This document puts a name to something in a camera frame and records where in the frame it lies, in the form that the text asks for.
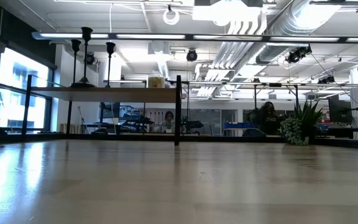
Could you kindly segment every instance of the window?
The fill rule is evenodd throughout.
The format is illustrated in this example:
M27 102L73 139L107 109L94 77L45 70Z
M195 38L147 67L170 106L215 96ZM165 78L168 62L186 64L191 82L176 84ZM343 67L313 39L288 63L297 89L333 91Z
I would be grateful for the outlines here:
M8 120L7 121L8 124L10 124L10 126L12 126L12 128L21 128L23 127L23 121L18 121L18 120ZM28 128L34 128L34 121L28 121L27 122L27 127Z
M21 128L24 116L25 94L0 88L0 127ZM28 128L43 128L45 99L30 97Z
M27 58L11 49L5 49L1 54L0 83L16 88L27 89L28 75L39 78L32 79L32 86L46 87L49 68Z

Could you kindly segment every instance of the black candlestick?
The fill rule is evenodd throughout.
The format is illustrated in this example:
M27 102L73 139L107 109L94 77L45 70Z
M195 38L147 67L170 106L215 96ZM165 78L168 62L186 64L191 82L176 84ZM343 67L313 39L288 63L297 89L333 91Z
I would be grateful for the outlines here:
M73 83L75 82L75 68L77 62L77 52L80 50L81 41L71 40L71 48L74 50L74 72L73 72Z
M111 55L114 53L114 47L116 46L114 43L107 42L107 53L109 54L109 73L107 76L107 85L106 88L110 88L110 66L111 66Z
M93 30L89 27L82 27L81 30L82 30L82 38L85 41L85 58L86 58L86 55L88 54L88 42L91 40L91 34ZM70 86L74 88L94 87L94 85L92 85L86 78L86 60L84 61L84 77L82 77L81 80L79 80L78 82L71 84Z

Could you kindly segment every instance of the person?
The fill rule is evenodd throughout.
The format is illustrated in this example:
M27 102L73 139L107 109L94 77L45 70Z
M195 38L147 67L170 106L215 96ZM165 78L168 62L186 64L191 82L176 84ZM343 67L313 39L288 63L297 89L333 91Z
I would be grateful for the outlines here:
M280 124L272 102L266 102L258 112L258 128L265 134L278 134Z
M162 121L160 125L163 126L162 132L175 132L175 122L173 120L173 113L171 111L167 111L165 113L165 121Z
M150 132L157 133L174 133L175 132L175 121L173 119L173 113L167 111L165 113L165 120L158 124L159 127L153 128Z

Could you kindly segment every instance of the green plant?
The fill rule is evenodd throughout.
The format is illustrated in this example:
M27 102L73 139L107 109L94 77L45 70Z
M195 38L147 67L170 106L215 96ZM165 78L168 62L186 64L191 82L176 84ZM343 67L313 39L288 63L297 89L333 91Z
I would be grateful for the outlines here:
M307 145L307 143L302 141L301 138L301 124L302 122L298 118L288 118L281 122L285 137L289 143L296 144L298 146Z
M304 136L310 136L313 127L317 124L317 122L323 117L322 108L316 111L318 102L312 106L311 102L307 101L303 105L303 109L301 106L294 107L295 118L298 118L301 121L301 131Z
M317 104L318 102L312 106L311 103L305 102L303 109L300 106L295 106L294 118L288 118L281 122L289 143L299 146L307 145L307 142L302 139L313 134L313 127L323 116L322 109L316 111Z

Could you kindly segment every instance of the wooden floor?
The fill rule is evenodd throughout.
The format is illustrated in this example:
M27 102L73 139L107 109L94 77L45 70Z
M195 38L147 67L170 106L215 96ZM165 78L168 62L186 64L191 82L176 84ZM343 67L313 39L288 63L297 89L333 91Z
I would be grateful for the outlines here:
M0 223L358 224L358 150L72 140L4 145Z

